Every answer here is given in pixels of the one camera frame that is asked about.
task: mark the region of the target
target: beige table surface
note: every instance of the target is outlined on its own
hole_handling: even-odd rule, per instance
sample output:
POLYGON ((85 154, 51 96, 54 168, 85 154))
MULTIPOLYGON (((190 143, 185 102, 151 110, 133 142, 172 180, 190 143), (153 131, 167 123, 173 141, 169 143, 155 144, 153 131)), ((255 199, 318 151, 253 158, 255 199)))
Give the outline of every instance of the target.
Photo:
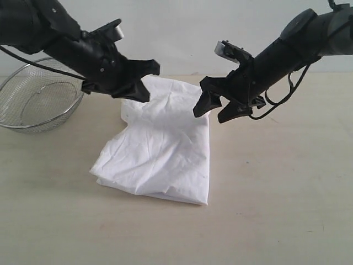
POLYGON ((96 184, 119 100, 85 97, 45 134, 0 129, 0 264, 352 264, 352 89, 351 73, 309 74, 262 121, 212 112, 209 206, 96 184))

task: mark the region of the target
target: basket rim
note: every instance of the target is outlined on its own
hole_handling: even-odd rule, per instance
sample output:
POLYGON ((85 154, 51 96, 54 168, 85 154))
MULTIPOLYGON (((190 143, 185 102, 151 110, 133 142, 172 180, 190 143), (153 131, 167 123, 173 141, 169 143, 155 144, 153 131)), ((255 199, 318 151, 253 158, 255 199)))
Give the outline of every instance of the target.
MULTIPOLYGON (((38 62, 43 62, 43 61, 48 61, 48 60, 55 60, 54 58, 52 57, 46 57, 46 58, 42 58, 42 59, 39 59, 39 60, 36 60, 34 62, 38 63, 38 62)), ((5 79, 5 81, 1 84, 0 86, 0 92, 1 90, 4 88, 4 86, 7 85, 7 83, 14 77, 16 76, 19 72, 21 72, 23 69, 26 69, 27 67, 31 66, 31 64, 27 64, 27 65, 24 65, 22 66, 21 68, 17 69, 13 74, 11 74, 9 77, 7 77, 5 79)), ((70 105, 70 107, 68 107, 67 110, 65 110, 63 113, 49 119, 49 120, 46 120, 46 121, 42 121, 41 123, 38 123, 38 124, 33 124, 33 125, 22 125, 22 126, 14 126, 14 125, 6 125, 6 124, 2 124, 0 123, 0 127, 3 127, 3 128, 7 128, 7 129, 30 129, 30 128, 34 128, 34 127, 38 127, 38 126, 42 126, 42 125, 45 125, 47 123, 50 123, 62 116, 64 116, 65 114, 67 114, 72 108, 75 107, 75 105, 77 103, 79 103, 82 98, 84 96, 84 93, 81 92, 81 95, 79 97, 77 97, 77 99, 70 105)))

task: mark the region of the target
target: crumpled fabric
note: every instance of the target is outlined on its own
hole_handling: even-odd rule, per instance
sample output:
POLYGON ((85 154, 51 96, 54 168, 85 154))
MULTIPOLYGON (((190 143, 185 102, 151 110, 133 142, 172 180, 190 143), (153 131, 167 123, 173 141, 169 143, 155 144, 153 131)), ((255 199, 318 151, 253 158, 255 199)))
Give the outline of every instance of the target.
POLYGON ((151 101, 123 100, 127 128, 104 147, 91 173, 98 183, 134 195, 207 205, 210 180, 208 115, 192 109, 198 86, 147 76, 151 101))

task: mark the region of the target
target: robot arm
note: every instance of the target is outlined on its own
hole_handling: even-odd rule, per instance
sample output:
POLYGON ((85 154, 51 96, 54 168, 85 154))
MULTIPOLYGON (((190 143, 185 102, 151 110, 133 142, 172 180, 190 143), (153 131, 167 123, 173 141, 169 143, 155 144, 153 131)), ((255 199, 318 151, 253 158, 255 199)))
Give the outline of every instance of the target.
MULTIPOLYGON (((230 103, 219 113, 220 123, 252 117, 253 107, 260 109, 266 105, 260 95, 286 75, 307 66, 305 74, 311 64, 326 55, 353 55, 353 8, 349 4, 337 6, 330 0, 329 4, 333 12, 318 15, 308 9, 299 14, 255 58, 227 41, 219 42, 216 54, 240 66, 225 78, 206 77, 201 81, 202 96, 194 109, 195 116, 221 107, 220 96, 223 96, 230 103)), ((301 80, 295 87, 291 84, 291 93, 280 103, 269 101, 265 94, 273 109, 289 100, 301 80)))
POLYGON ((114 42, 123 38, 117 19, 93 32, 82 31, 58 0, 0 0, 0 45, 26 53, 44 51, 86 80, 82 91, 149 101, 141 82, 159 74, 154 60, 128 60, 114 42))

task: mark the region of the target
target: wire mesh basket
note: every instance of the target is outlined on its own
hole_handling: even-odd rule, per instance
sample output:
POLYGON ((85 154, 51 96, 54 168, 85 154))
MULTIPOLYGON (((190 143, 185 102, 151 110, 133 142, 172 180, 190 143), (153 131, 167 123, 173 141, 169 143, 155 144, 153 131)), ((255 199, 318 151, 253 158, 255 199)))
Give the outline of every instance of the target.
MULTIPOLYGON (((75 73, 54 60, 37 63, 75 73)), ((79 106, 82 80, 25 65, 0 86, 0 126, 19 133, 40 133, 62 125, 79 106)))

